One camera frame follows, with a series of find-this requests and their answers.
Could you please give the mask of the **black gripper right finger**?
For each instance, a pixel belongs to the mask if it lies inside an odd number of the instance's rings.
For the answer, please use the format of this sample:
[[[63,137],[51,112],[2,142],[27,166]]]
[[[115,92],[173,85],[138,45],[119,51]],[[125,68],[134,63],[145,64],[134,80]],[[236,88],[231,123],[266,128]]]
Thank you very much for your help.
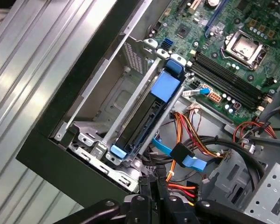
[[[237,210],[212,200],[201,200],[194,206],[168,192],[164,169],[156,169],[157,211],[162,224],[248,224],[250,218]]]

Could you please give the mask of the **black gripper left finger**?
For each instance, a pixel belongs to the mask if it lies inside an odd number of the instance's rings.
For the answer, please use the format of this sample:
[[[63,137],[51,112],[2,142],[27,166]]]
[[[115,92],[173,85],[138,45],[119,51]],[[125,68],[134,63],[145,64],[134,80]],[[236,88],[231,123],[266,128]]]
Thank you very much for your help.
[[[120,203],[107,198],[79,210],[57,224],[150,224],[156,199],[157,178],[140,177],[138,194],[128,195]]]

